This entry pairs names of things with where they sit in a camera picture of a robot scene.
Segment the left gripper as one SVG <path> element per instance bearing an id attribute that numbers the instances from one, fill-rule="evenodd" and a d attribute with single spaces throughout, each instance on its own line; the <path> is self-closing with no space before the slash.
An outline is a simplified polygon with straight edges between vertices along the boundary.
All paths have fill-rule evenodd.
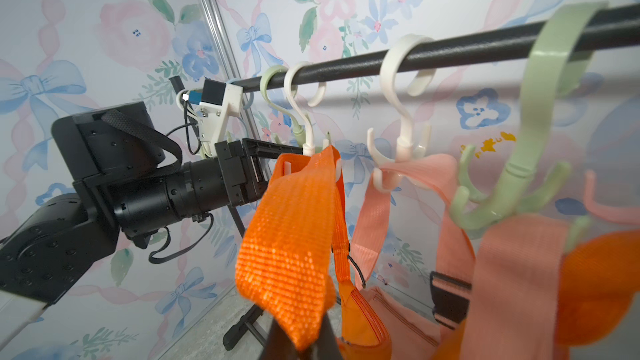
<path id="1" fill-rule="evenodd" d="M 263 173 L 262 158 L 303 154 L 300 147 L 251 138 L 218 142 L 214 148 L 229 202 L 234 207 L 254 203 L 264 195 L 268 180 Z"/>

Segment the orange bag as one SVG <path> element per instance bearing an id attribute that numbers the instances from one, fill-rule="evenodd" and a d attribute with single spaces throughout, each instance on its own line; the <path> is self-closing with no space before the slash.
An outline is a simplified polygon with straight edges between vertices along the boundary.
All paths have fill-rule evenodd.
<path id="1" fill-rule="evenodd" d="M 566 359 L 605 338 L 639 291 L 639 232 L 563 255 L 561 228 L 495 228 L 478 252 L 467 318 L 436 359 Z"/>
<path id="2" fill-rule="evenodd" d="M 392 340 L 351 280 L 339 151 L 284 154 L 238 254 L 238 292 L 312 358 L 328 314 L 343 359 L 390 359 Z"/>

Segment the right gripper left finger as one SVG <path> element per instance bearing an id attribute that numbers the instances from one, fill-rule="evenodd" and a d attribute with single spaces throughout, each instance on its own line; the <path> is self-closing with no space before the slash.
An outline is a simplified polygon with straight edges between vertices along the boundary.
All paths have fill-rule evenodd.
<path id="1" fill-rule="evenodd" d="M 259 360 L 298 360 L 298 350 L 274 318 Z"/>

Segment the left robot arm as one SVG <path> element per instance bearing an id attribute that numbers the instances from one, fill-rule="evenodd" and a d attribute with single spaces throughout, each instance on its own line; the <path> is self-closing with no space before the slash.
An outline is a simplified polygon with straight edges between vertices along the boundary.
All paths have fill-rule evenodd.
<path id="1" fill-rule="evenodd" d="M 185 219 L 214 220 L 262 198 L 261 162 L 300 148 L 245 138 L 216 144 L 218 155 L 183 161 L 141 102 L 60 118 L 53 139 L 73 192 L 48 200 L 1 241 L 1 343 L 9 344 L 57 303 L 125 236 L 146 248 Z"/>

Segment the pink bag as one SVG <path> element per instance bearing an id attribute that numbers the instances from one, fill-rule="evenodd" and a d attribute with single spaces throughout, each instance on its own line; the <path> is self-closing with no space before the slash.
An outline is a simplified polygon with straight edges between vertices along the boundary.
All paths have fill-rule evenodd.
<path id="1" fill-rule="evenodd" d="M 354 283 L 342 285 L 343 343 L 348 359 L 566 359 L 556 339 L 558 291 L 569 236 L 567 223 L 539 214 L 507 218 L 490 228 L 481 248 L 444 216 L 435 285 L 468 302 L 461 321 L 428 321 L 366 288 L 388 233 L 391 179 L 409 178 L 451 203 L 456 160 L 447 154 L 373 170 L 351 241 L 358 265 Z"/>

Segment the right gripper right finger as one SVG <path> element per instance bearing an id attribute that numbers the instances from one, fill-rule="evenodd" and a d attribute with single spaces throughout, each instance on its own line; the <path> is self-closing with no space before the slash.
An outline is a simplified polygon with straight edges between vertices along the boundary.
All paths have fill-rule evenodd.
<path id="1" fill-rule="evenodd" d="M 343 360 L 327 313 L 323 316 L 318 339 L 312 345 L 312 359 Z"/>

